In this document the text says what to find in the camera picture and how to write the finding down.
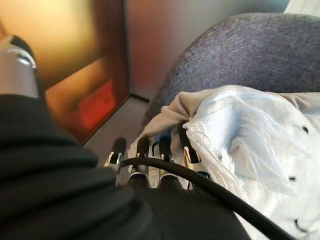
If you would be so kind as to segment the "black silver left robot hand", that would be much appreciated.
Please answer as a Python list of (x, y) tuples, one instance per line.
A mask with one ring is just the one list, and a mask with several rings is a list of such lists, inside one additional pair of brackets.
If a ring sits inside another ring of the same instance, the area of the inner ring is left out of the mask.
[(52, 120), (28, 44), (0, 42), (0, 237), (3, 240), (247, 240), (236, 215), (201, 188), (143, 174), (117, 186)]

